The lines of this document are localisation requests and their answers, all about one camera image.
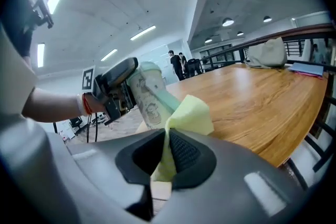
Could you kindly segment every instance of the wooden handrail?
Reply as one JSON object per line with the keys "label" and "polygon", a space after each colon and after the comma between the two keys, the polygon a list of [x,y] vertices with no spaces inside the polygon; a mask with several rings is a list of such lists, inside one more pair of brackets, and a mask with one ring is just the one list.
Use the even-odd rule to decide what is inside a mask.
{"label": "wooden handrail", "polygon": [[245,48],[248,48],[250,46],[261,44],[261,43],[264,43],[264,42],[266,42],[270,39],[275,39],[275,38],[278,38],[278,37],[282,37],[283,39],[300,37],[300,38],[304,39],[305,36],[307,36],[307,38],[312,38],[312,35],[321,34],[321,33],[330,34],[331,37],[336,37],[336,31],[335,31],[335,28],[333,27],[332,24],[319,24],[319,25],[303,26],[303,27],[298,27],[298,28],[293,28],[293,29],[290,29],[290,30],[286,30],[286,31],[277,32],[277,33],[267,35],[267,36],[263,36],[263,37],[260,37],[260,38],[256,38],[256,39],[244,42],[242,44],[233,46],[231,48],[216,52],[215,54],[203,57],[201,60],[207,60],[209,58],[216,57],[218,55],[222,55],[222,54],[225,54],[227,52],[232,52],[232,51],[236,51],[236,50],[239,50],[239,49],[245,49]]}

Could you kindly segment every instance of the beige bag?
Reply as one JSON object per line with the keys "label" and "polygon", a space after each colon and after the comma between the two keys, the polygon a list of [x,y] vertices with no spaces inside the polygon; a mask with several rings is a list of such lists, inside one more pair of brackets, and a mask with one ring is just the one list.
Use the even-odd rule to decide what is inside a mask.
{"label": "beige bag", "polygon": [[254,68],[283,67],[287,62],[287,54],[281,37],[249,47],[248,57],[250,62],[245,59],[245,64]]}

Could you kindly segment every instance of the wooden table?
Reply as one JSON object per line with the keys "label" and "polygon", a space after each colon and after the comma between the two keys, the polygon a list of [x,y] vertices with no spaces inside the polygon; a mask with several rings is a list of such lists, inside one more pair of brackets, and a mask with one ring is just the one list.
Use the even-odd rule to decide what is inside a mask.
{"label": "wooden table", "polygon": [[167,86],[210,108],[211,136],[242,145],[275,166],[286,161],[309,132],[321,108],[327,79],[290,71],[231,65]]}

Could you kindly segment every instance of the yellow napkin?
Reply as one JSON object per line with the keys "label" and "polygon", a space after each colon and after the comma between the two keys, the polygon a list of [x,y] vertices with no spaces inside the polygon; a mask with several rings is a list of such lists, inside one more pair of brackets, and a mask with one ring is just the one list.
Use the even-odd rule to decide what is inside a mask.
{"label": "yellow napkin", "polygon": [[176,128],[208,135],[214,126],[210,118],[209,107],[201,99],[187,95],[175,112],[166,121],[166,136],[160,163],[152,174],[153,181],[171,182],[176,175],[176,167],[169,147],[169,129]]}

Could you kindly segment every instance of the blue folder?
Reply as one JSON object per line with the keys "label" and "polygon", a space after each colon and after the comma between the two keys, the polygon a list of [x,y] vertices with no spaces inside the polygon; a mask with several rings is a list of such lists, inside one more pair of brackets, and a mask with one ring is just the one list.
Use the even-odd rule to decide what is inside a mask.
{"label": "blue folder", "polygon": [[304,63],[295,62],[288,70],[323,76],[323,66],[305,65]]}

